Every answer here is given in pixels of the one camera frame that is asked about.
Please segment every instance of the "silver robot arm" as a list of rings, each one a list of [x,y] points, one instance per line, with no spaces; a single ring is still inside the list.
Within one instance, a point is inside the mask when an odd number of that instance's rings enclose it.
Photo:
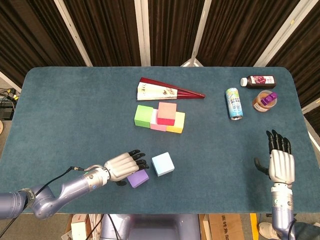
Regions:
[[[274,182],[272,195],[272,227],[282,240],[295,240],[292,183],[295,181],[295,159],[289,140],[275,130],[266,131],[269,140],[269,169],[254,159],[256,168]]]
[[[108,160],[104,166],[93,165],[85,169],[85,174],[62,184],[59,197],[55,197],[51,189],[43,185],[18,192],[0,193],[0,219],[16,218],[27,205],[38,219],[46,219],[72,200],[107,184],[107,181],[123,186],[125,182],[122,180],[127,176],[149,168],[145,160],[139,160],[145,156],[139,152],[140,150],[126,152]]]

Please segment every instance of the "cube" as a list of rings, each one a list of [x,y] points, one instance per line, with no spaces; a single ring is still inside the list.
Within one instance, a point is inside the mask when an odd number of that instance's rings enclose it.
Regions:
[[[166,125],[159,125],[157,122],[157,115],[158,115],[158,109],[153,109],[152,112],[152,117],[150,121],[150,128],[153,130],[158,130],[158,131],[166,131],[167,126]]]
[[[138,105],[134,116],[134,124],[139,127],[150,128],[153,110],[153,107]]]
[[[175,170],[175,166],[168,152],[160,154],[152,158],[152,164],[158,177]]]
[[[159,102],[157,123],[159,125],[173,126],[176,118],[176,103]]]
[[[185,116],[186,116],[186,114],[184,112],[177,111],[175,113],[174,125],[173,126],[166,126],[166,130],[168,132],[181,134],[184,129]]]
[[[131,186],[135,189],[136,187],[146,182],[149,179],[149,176],[146,173],[146,171],[143,169],[140,171],[136,171],[135,173],[127,176],[127,179],[131,184]]]

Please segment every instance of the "teal tablecloth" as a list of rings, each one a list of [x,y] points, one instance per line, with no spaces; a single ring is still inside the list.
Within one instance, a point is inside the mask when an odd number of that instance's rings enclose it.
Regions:
[[[269,112],[253,109],[259,89],[240,87],[240,78],[274,75],[278,103]],[[206,94],[179,99],[186,113],[182,134],[134,125],[141,77]],[[244,117],[229,119],[225,91],[238,88]],[[247,213],[270,212],[273,185],[257,171],[254,157],[269,165],[266,130],[291,141],[296,178],[294,212],[320,212],[320,170],[304,123],[295,85],[281,67],[39,67],[26,76],[0,161],[0,192],[43,184],[69,166],[104,164],[141,149],[151,166],[149,181],[134,189],[106,186],[65,206],[63,213]],[[175,170],[157,177],[151,158],[169,152]],[[61,183],[50,185],[60,193]]]

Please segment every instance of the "shoe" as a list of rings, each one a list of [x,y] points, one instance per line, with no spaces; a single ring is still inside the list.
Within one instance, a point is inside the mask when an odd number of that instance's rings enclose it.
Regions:
[[[277,235],[276,230],[272,228],[272,224],[269,222],[261,222],[259,223],[259,233],[262,237],[266,239],[276,239],[280,240]]]

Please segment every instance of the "green block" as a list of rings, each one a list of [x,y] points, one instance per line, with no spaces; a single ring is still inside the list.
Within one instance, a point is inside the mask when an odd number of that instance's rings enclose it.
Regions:
[[[139,127],[150,128],[153,110],[153,107],[138,105],[134,116],[134,124]]]

